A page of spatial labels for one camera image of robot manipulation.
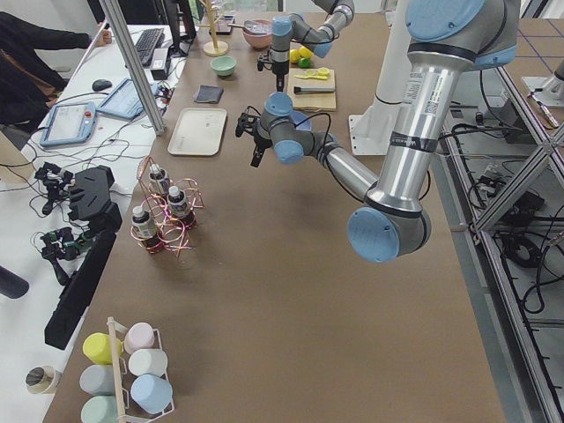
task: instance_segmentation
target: hand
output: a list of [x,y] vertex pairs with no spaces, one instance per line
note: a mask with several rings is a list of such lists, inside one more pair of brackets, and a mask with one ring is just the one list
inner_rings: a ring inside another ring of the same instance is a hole
[[104,47],[107,44],[112,43],[112,33],[109,29],[105,29],[102,31],[100,38],[96,41],[96,47]]

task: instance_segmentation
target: computer mouse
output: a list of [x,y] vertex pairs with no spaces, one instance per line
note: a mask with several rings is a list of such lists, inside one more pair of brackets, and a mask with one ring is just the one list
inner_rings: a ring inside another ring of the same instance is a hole
[[105,90],[112,86],[112,81],[108,81],[107,79],[96,79],[92,82],[92,89],[95,92]]

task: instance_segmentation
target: pastel cup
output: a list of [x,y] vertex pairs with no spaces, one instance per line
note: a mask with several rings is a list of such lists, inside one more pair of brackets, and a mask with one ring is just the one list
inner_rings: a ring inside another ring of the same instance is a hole
[[173,400],[173,387],[155,375],[140,375],[131,384],[131,398],[146,412],[163,412]]
[[163,376],[167,371],[167,354],[159,349],[137,350],[130,357],[130,372],[135,376],[149,373],[155,376]]
[[123,348],[132,354],[142,348],[151,348],[155,343],[155,334],[149,323],[135,323],[125,334]]
[[80,389],[90,395],[114,395],[114,371],[109,365],[92,364],[80,375]]
[[[119,339],[117,342],[117,355],[122,355],[123,345]],[[88,336],[82,344],[82,352],[94,364],[112,364],[112,350],[107,333],[96,332]]]
[[80,412],[82,423],[116,423],[117,402],[114,396],[92,397],[82,407]]

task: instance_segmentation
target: black cloth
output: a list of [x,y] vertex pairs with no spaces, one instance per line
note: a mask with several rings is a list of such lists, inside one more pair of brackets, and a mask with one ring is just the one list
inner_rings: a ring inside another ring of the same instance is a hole
[[[36,49],[88,48],[87,33],[71,33],[42,28],[0,12],[0,48],[26,71],[63,90],[65,81],[35,53]],[[0,123],[35,121],[48,112],[48,98],[29,77],[0,55]]]

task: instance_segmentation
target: keyboard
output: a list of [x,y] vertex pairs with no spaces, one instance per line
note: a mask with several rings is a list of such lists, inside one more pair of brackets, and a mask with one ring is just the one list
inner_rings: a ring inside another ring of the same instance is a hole
[[135,43],[135,50],[143,66],[151,64],[152,54],[165,38],[163,28],[145,29]]

